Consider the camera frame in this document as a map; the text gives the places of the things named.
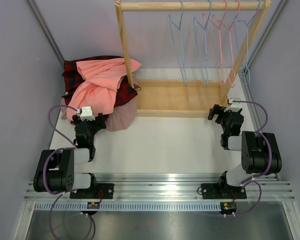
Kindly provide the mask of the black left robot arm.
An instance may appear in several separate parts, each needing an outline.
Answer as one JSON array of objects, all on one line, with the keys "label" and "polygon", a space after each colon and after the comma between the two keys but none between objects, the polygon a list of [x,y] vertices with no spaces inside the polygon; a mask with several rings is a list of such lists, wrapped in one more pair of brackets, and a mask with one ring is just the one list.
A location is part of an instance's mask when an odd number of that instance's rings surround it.
[{"label": "black left robot arm", "polygon": [[105,116],[99,113],[92,120],[72,117],[75,146],[45,149],[41,152],[33,179],[36,192],[56,195],[62,192],[88,189],[92,184],[90,173],[75,174],[75,165],[91,162],[96,154],[95,134],[106,128]]}]

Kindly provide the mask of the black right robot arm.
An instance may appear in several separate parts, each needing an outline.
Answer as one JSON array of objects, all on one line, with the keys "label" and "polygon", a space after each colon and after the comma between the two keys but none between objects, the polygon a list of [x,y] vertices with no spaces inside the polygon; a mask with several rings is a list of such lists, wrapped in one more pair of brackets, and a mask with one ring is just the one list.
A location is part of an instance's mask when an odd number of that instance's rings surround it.
[{"label": "black right robot arm", "polygon": [[221,125],[220,145],[224,150],[240,152],[240,164],[225,171],[216,183],[201,184],[204,199],[246,199],[245,186],[254,179],[277,174],[282,169],[282,158],[273,133],[241,131],[244,123],[242,108],[237,102],[229,107],[214,105],[208,119]]}]

